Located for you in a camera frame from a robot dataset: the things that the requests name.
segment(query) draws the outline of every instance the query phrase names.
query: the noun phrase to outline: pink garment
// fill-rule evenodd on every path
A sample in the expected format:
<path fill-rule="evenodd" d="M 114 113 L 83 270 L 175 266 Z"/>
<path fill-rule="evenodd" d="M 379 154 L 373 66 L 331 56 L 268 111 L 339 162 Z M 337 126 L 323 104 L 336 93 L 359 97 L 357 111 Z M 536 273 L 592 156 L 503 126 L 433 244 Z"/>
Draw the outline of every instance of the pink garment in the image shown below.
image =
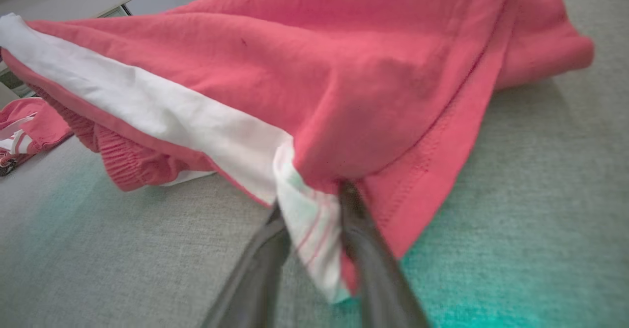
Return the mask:
<path fill-rule="evenodd" d="M 121 189 L 216 169 L 263 203 L 277 195 L 331 301 L 355 290 L 338 180 L 358 180 L 400 258 L 452 189 L 492 91 L 593 59 L 562 0 L 198 0 L 5 22 L 6 63 Z M 67 68 L 40 63 L 37 44 Z"/>
<path fill-rule="evenodd" d="M 70 127 L 43 99 L 11 101 L 0 111 L 0 173 L 72 135 Z"/>

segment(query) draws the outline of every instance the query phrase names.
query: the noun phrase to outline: white fabric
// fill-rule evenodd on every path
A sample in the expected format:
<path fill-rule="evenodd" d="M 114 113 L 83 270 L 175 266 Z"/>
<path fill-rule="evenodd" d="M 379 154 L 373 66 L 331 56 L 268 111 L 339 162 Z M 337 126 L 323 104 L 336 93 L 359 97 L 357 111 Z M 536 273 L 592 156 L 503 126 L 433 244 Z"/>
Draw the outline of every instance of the white fabric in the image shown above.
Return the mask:
<path fill-rule="evenodd" d="M 293 243 L 310 232 L 299 256 L 317 287 L 330 301 L 348 297 L 340 275 L 339 202 L 303 183 L 292 165 L 289 133 L 146 70 L 32 30 L 13 14 L 0 17 L 0 46 L 139 131 L 206 153 L 260 200 L 270 204 L 277 196 Z"/>
<path fill-rule="evenodd" d="M 171 185 L 187 182 L 189 180 L 210 176 L 216 173 L 216 171 L 181 171 L 177 174 L 177 178 L 171 182 L 160 184 L 162 187 L 169 187 Z"/>
<path fill-rule="evenodd" d="M 297 255 L 328 301 L 343 301 L 350 295 L 340 272 L 339 199 L 308 187 L 292 165 L 294 154 L 292 141 L 287 142 L 277 149 L 273 164 L 286 227 Z"/>
<path fill-rule="evenodd" d="M 16 137 L 15 139 L 15 151 L 16 153 L 14 153 L 14 155 L 18 154 L 18 153 L 28 153 L 29 152 L 29 145 L 31 144 L 31 142 L 33 142 L 33 139 L 24 132 L 24 130 L 20 130 L 22 132 L 23 135 L 20 135 L 19 137 Z"/>
<path fill-rule="evenodd" d="M 24 130 L 20 129 L 20 125 L 32 120 L 35 115 L 36 113 L 33 113 L 28 117 L 16 120 L 0 130 L 0 149 L 6 149 L 11 155 L 27 153 L 33 139 L 24 133 Z"/>

